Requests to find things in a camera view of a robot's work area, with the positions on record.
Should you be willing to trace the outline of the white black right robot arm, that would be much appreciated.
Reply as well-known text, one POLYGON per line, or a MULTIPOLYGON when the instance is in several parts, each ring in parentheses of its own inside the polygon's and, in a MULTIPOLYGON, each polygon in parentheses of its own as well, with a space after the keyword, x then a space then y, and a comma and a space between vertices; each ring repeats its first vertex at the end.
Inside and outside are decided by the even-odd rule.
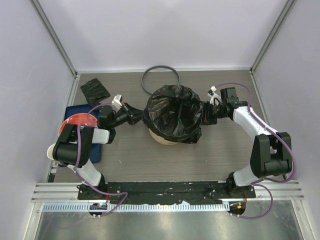
POLYGON ((205 103, 203 121, 216 124, 219 119, 229 118, 252 138, 253 146, 249 164, 232 172, 226 179, 226 193, 233 198, 244 195, 250 186, 271 176, 292 173, 294 170, 291 136, 279 132, 264 122, 250 103, 239 100, 234 87, 226 87, 217 93, 212 86, 208 91, 210 100, 205 103))

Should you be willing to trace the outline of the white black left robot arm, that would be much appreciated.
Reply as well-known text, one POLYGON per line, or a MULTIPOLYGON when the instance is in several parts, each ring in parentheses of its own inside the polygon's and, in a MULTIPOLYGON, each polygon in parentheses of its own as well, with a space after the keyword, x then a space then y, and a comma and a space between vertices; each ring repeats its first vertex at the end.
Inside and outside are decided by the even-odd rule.
POLYGON ((143 116, 143 111, 120 103, 116 111, 108 104, 99 104, 92 111, 99 110, 97 123, 67 123, 56 143, 47 150, 47 156, 53 161, 71 169, 81 180, 80 191, 88 192, 97 200, 104 196, 119 196, 121 193, 108 193, 105 177, 90 160, 92 145, 111 144, 116 137, 116 127, 128 123, 135 125, 143 116))

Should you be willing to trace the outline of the black trash bag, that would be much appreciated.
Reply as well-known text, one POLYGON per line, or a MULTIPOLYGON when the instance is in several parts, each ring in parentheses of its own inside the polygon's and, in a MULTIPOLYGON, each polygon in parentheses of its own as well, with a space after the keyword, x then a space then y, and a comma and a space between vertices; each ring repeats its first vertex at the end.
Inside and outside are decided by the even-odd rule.
POLYGON ((202 136, 204 104, 189 87, 164 85, 149 97, 142 121, 167 141, 196 144, 202 136))

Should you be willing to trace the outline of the yellow capybara trash bin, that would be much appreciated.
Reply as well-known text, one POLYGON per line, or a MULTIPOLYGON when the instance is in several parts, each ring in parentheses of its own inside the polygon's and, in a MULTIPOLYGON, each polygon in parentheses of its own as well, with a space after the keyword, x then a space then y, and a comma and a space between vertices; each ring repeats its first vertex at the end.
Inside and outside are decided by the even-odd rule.
POLYGON ((180 142, 173 142, 173 141, 169 141, 164 139, 163 137, 155 134, 151 129, 148 130, 151 137, 159 144, 164 145, 164 146, 173 146, 173 145, 180 145, 180 142))

